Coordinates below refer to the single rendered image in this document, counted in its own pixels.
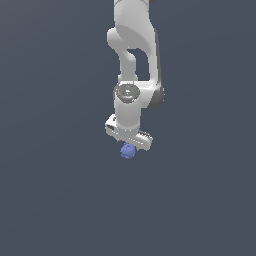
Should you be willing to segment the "small blue lumpy object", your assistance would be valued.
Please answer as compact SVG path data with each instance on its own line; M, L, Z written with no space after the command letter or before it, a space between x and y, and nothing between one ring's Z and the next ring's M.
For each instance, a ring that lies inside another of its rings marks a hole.
M136 148L134 145L125 142L120 152L122 157L126 159L131 159L135 156Z

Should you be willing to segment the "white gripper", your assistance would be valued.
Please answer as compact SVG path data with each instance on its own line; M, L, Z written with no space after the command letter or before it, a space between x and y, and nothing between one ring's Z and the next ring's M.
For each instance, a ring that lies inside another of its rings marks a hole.
M135 136L123 137L119 134L118 127L116 125L116 116L112 114L105 122L105 130L109 136L114 137L117 141L124 141L135 146L137 150L143 149L148 151L151 147L153 137L141 130Z

